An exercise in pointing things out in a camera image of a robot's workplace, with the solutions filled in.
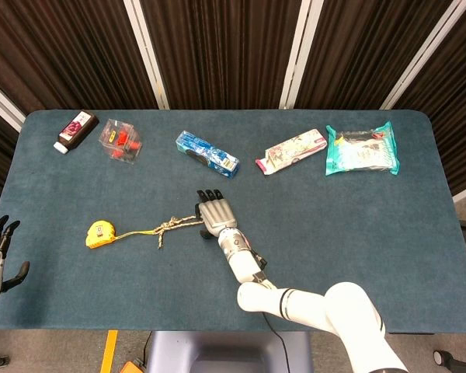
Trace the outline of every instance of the dark bottle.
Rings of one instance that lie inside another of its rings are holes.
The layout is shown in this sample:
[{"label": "dark bottle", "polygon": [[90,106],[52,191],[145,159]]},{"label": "dark bottle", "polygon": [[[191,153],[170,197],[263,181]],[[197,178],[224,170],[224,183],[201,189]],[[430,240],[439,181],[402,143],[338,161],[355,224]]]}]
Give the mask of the dark bottle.
[{"label": "dark bottle", "polygon": [[86,110],[81,111],[59,134],[54,148],[62,154],[67,153],[77,147],[98,123],[95,115]]}]

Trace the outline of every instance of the yellow floor marking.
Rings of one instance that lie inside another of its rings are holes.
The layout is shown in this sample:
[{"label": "yellow floor marking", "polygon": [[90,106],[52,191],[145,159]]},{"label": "yellow floor marking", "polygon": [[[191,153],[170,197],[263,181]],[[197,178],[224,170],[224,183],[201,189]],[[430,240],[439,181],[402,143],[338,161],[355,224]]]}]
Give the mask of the yellow floor marking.
[{"label": "yellow floor marking", "polygon": [[107,332],[106,349],[103,351],[102,367],[100,373],[110,373],[114,351],[116,349],[117,330],[109,330]]}]

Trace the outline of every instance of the table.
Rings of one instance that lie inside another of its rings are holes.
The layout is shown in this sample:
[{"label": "table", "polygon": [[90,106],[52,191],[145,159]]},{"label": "table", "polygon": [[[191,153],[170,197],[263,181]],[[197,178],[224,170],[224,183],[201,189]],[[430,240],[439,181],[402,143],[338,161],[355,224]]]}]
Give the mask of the table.
[{"label": "table", "polygon": [[[96,220],[117,232],[150,229],[193,213],[196,190],[217,188],[239,228],[267,260],[279,288],[324,294],[352,281],[366,289],[389,332],[466,332],[466,249],[436,150],[419,112],[320,110],[95,111],[100,124],[62,155],[53,144],[76,110],[30,114],[0,200],[0,216],[22,224],[5,277],[24,260],[24,283],[0,297],[0,328],[267,330],[262,316],[237,305],[238,283],[215,240],[198,227],[157,238],[132,236],[85,247]],[[143,140],[134,165],[98,142],[113,118]],[[264,150],[325,126],[366,130],[391,120],[398,176],[325,176],[326,150],[271,176],[254,163]],[[238,157],[229,180],[176,150],[182,130]],[[308,327],[273,321],[279,330]]]}]

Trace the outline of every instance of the blue box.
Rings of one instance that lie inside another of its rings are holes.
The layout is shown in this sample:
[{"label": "blue box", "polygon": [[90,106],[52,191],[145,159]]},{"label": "blue box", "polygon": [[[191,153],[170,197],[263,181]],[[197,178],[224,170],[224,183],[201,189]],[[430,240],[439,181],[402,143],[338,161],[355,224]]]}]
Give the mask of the blue box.
[{"label": "blue box", "polygon": [[176,139],[178,150],[202,162],[227,178],[236,175],[240,161],[190,132],[183,131]]}]

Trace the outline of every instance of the gray floor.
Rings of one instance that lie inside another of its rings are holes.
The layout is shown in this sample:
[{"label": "gray floor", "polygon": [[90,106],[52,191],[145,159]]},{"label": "gray floor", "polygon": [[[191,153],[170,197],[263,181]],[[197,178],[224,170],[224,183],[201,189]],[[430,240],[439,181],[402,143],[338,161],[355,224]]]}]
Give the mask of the gray floor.
[{"label": "gray floor", "polygon": [[[466,199],[456,205],[460,219],[466,220]],[[148,332],[120,331],[112,372],[126,361],[141,358]],[[390,345],[411,373],[441,373],[432,358],[435,349],[448,350],[466,361],[466,334],[433,336],[387,336]],[[106,343],[105,331],[87,330],[0,330],[0,353],[12,363],[4,373],[99,372]],[[351,373],[343,345],[328,333],[311,335],[312,357],[318,373]]]}]

